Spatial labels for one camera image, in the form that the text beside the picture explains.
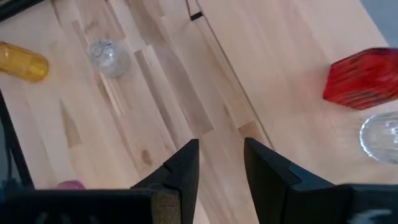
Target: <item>glass jar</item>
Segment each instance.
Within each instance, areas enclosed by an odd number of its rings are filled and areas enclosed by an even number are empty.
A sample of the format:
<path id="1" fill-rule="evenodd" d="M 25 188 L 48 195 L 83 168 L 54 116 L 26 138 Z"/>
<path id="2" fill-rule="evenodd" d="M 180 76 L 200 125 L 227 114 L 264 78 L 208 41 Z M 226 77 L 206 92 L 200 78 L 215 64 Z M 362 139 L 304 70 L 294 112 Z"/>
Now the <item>glass jar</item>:
<path id="1" fill-rule="evenodd" d="M 367 119 L 359 132 L 359 140 L 370 157 L 398 165 L 398 112 Z"/>
<path id="2" fill-rule="evenodd" d="M 94 65 L 110 78 L 119 78 L 130 69 L 129 54 L 112 40 L 103 39 L 90 45 L 88 53 Z"/>

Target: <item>red cube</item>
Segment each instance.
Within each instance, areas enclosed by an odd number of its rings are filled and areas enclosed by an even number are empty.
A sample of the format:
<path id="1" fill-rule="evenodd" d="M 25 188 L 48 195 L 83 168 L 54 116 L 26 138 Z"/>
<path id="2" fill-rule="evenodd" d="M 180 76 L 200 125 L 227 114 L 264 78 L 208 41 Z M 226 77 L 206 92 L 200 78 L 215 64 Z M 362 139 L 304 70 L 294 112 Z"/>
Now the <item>red cube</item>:
<path id="1" fill-rule="evenodd" d="M 357 110 L 398 99 L 398 49 L 368 49 L 335 62 L 323 98 Z"/>

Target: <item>wood plank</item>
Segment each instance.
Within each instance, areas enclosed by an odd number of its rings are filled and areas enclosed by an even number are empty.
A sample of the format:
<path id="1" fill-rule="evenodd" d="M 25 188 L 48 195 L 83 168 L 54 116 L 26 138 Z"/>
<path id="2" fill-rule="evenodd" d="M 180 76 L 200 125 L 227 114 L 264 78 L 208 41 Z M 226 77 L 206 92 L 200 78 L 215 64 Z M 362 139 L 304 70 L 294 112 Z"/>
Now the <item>wood plank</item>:
<path id="1" fill-rule="evenodd" d="M 105 37 L 130 56 L 118 79 L 86 53 Z M 44 1 L 2 22 L 0 38 L 50 60 L 40 83 L 0 76 L 37 187 L 78 179 L 126 189 L 198 138 L 195 223 L 257 222 L 243 138 L 269 142 L 206 20 L 191 22 L 185 1 Z"/>
<path id="2" fill-rule="evenodd" d="M 275 149 L 335 183 L 397 183 L 398 167 L 370 159 L 361 123 L 393 102 L 353 111 L 322 100 L 335 60 L 386 46 L 358 0 L 199 0 Z"/>

